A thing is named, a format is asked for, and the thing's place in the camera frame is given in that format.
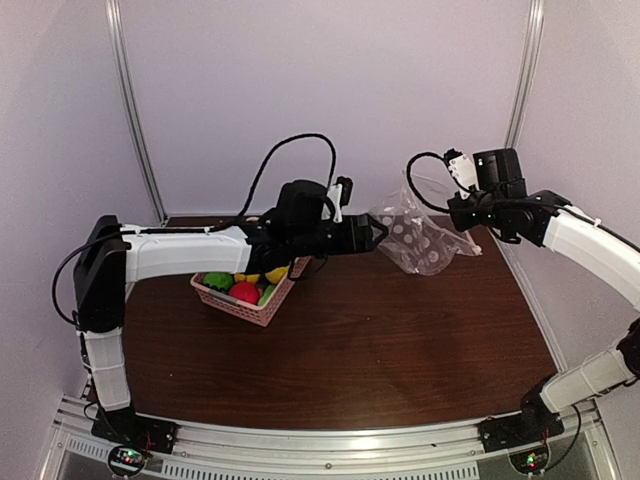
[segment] dark wood surface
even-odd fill
[[[472,234],[483,256],[458,255],[433,277],[406,275],[379,252],[331,258],[293,288],[267,328],[202,305],[188,276],[141,282],[124,337],[136,408],[293,429],[423,425],[518,409],[555,369],[493,239],[484,229]]]

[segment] white backdrop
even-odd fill
[[[640,243],[640,3],[545,6],[538,71],[518,152],[531,192],[548,188]],[[569,260],[513,248],[570,366],[607,348],[638,313]],[[625,479],[638,478],[640,386],[600,402]]]
[[[153,222],[103,0],[0,0],[0,479],[34,478],[63,393],[86,381],[50,297],[99,216]],[[73,307],[71,269],[60,284]]]
[[[397,189],[409,157],[503,144],[528,3],[521,0],[122,2],[142,125],[170,214],[234,213],[269,148],[327,134],[352,207]],[[291,145],[252,210],[327,148]],[[447,181],[440,165],[420,172]]]

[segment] plastic bag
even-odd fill
[[[433,198],[434,203],[446,206],[446,199],[453,195],[435,180],[418,175],[413,178],[416,188],[425,197]],[[369,213],[389,229],[389,236],[378,248],[406,273],[435,275],[446,268],[457,253],[482,254],[468,232],[457,232],[448,216],[423,205],[406,178],[400,191],[386,197]]]

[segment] plastic basket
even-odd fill
[[[298,258],[293,267],[292,276],[298,277],[305,269],[311,257]],[[280,280],[280,283],[276,285],[273,293],[267,300],[267,302],[261,307],[252,305],[242,300],[237,300],[233,297],[225,295],[224,293],[216,292],[202,284],[202,280],[206,273],[196,273],[191,277],[191,285],[196,289],[200,300],[205,305],[217,308],[223,312],[227,312],[243,320],[247,320],[261,327],[266,327],[273,316],[287,298],[287,294],[293,288],[295,282],[292,282],[287,277]]]

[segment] red toy tomato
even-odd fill
[[[257,305],[260,301],[260,292],[256,286],[249,282],[238,282],[231,290],[229,290],[229,296],[242,300],[243,302]]]

